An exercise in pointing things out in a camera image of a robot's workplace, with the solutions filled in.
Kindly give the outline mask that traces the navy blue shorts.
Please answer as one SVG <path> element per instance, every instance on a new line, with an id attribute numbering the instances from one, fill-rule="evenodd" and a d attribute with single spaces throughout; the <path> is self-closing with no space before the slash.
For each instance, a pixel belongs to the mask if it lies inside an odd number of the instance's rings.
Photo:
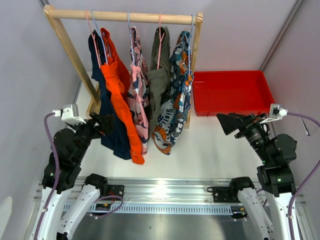
<path id="1" fill-rule="evenodd" d="M 109 133 L 101 138 L 101 145 L 113 151 L 113 155 L 123 160 L 130 160 L 130 142 L 125 124 L 119 119 L 111 103 L 112 93 L 106 87 L 105 77 L 102 73 L 102 64 L 106 63 L 102 39 L 96 30 L 88 38 L 88 48 L 91 56 L 92 74 L 100 90 L 99 115 L 111 124 Z"/>

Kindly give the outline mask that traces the pink shark print shorts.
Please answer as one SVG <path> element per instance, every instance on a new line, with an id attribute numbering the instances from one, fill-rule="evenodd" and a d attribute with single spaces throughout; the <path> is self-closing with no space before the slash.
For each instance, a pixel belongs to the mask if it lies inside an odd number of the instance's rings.
<path id="1" fill-rule="evenodd" d="M 147 112 L 148 107 L 150 106 L 150 87 L 146 76 L 146 73 L 148 72 L 148 66 L 142 53 L 142 45 L 137 28 L 136 32 L 140 56 L 140 67 L 134 66 L 133 61 L 130 64 L 130 87 L 127 93 L 127 102 L 136 132 L 141 142 L 141 154 L 145 155 L 147 153 L 149 141 L 149 120 L 147 117 Z"/>

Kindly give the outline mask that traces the blue orange patterned shorts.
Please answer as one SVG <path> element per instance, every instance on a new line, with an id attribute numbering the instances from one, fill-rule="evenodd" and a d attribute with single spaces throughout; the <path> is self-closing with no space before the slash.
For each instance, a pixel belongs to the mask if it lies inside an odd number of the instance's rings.
<path id="1" fill-rule="evenodd" d="M 169 58 L 169 87 L 161 101 L 160 115 L 151 135 L 157 149 L 165 155 L 171 154 L 191 108 L 191 91 L 194 81 L 190 66 L 191 37 L 189 31 L 183 30 Z"/>

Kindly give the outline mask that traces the olive green shorts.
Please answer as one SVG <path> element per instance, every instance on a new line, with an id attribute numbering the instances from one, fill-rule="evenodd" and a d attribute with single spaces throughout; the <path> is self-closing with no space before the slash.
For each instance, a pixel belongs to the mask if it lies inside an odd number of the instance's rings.
<path id="1" fill-rule="evenodd" d="M 152 132 L 158 122 L 158 117 L 161 113 L 161 100 L 165 93 L 167 87 L 169 86 L 170 80 L 170 33 L 166 26 L 161 27 L 161 33 L 164 35 L 161 44 L 161 54 L 160 54 L 160 64 L 159 69 L 157 69 L 157 59 L 158 59 L 158 48 L 159 48 L 159 30 L 155 31 L 151 58 L 150 58 L 150 68 L 146 73 L 147 79 L 149 81 L 150 89 L 150 107 L 151 115 L 148 126 L 148 136 L 152 136 Z"/>

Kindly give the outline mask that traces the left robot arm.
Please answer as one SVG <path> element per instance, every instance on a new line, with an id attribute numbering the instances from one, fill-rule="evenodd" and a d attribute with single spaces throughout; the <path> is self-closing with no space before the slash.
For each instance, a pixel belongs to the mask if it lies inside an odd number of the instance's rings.
<path id="1" fill-rule="evenodd" d="M 96 200 L 105 199 L 109 193 L 108 179 L 92 173 L 85 179 L 71 208 L 63 214 L 92 140 L 110 134 L 115 120 L 112 114 L 90 113 L 90 119 L 72 114 L 64 120 L 68 127 L 51 135 L 48 118 L 61 118 L 65 113 L 64 110 L 54 110 L 44 117 L 52 152 L 44 169 L 40 207 L 29 237 L 31 240 L 71 240 L 90 206 Z"/>

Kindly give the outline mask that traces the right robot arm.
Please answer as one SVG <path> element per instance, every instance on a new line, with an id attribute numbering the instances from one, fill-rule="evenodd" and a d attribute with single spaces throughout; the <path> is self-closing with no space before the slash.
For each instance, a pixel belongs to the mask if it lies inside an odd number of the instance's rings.
<path id="1" fill-rule="evenodd" d="M 231 179 L 229 198 L 244 206 L 258 239 L 299 240 L 301 237 L 295 209 L 297 189 L 289 166 L 297 158 L 297 141 L 287 134 L 271 137 L 264 113 L 218 113 L 216 117 L 225 135 L 237 131 L 234 137 L 245 138 L 260 158 L 262 164 L 257 167 L 257 178 L 271 215 L 259 202 L 257 190 L 247 176 Z"/>

